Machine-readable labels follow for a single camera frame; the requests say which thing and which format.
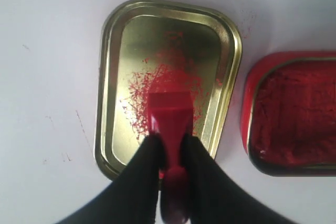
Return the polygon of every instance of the white surface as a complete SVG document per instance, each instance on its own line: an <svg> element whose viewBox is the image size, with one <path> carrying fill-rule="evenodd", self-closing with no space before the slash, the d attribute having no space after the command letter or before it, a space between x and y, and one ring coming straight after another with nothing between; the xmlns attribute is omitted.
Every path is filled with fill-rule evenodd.
<svg viewBox="0 0 336 224"><path fill-rule="evenodd" d="M124 1L0 0L0 223L56 222L109 183L91 152L100 35ZM243 151L239 117L246 74L258 59L275 51L336 49L336 1L179 1L224 12L244 37L218 163L286 217L335 223L336 177L260 173Z"/></svg>

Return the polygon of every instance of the white table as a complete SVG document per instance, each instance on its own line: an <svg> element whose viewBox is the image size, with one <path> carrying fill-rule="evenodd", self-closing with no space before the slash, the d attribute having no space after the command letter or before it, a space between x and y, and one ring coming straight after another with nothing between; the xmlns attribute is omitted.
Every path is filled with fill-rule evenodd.
<svg viewBox="0 0 336 224"><path fill-rule="evenodd" d="M124 1L0 0L0 223L56 222L109 183L91 152L100 35ZM217 162L284 216L335 223L336 177L260 173L243 151L239 118L246 74L258 59L275 51L336 49L336 1L178 1L222 11L243 35Z"/></svg>

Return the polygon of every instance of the red pigment powder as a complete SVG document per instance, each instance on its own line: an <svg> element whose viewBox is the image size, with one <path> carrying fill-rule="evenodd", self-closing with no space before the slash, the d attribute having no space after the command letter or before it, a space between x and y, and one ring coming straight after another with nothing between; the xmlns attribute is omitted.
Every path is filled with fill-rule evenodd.
<svg viewBox="0 0 336 224"><path fill-rule="evenodd" d="M301 61L271 73L256 97L250 141L267 163L336 163L336 62Z"/></svg>
<svg viewBox="0 0 336 224"><path fill-rule="evenodd" d="M195 73L195 63L192 58L185 57L182 50L183 34L181 32L167 32L170 41L168 48L161 50L142 62L148 64L153 60L158 62L154 70L148 67L141 72L133 72L129 80L130 96L125 100L131 108L129 118L136 139L148 134L147 100L149 92L189 91L194 103L194 125L201 117L205 97L203 95L202 80Z"/></svg>

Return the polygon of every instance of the spilled red powder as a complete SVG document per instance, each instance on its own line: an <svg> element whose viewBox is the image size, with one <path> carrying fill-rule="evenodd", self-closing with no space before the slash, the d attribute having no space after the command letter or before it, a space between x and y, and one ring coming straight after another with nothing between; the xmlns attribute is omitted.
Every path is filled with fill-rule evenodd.
<svg viewBox="0 0 336 224"><path fill-rule="evenodd" d="M133 72L129 80L129 94L126 101L131 108L129 118L137 140L148 134L147 100L149 92L189 91L194 103L194 125L202 116L204 98L202 80L196 74L195 63L192 58L183 53L183 33L166 32L170 42L167 48L157 52L154 56L142 60L146 65L141 72ZM156 63L156 67L148 67L149 61ZM123 106L125 113L128 106Z"/></svg>
<svg viewBox="0 0 336 224"><path fill-rule="evenodd" d="M336 163L336 62L301 61L261 84L251 123L252 151L283 166Z"/></svg>

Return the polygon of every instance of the gold tin lid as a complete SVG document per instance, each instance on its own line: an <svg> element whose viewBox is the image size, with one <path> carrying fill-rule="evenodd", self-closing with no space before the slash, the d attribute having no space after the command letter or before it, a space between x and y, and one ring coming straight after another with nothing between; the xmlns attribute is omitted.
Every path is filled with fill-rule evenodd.
<svg viewBox="0 0 336 224"><path fill-rule="evenodd" d="M102 34L94 151L102 172L116 178L139 147L146 134L143 93L161 66L184 65L193 76L194 134L215 157L241 43L234 23L212 9L161 0L119 6Z"/></svg>

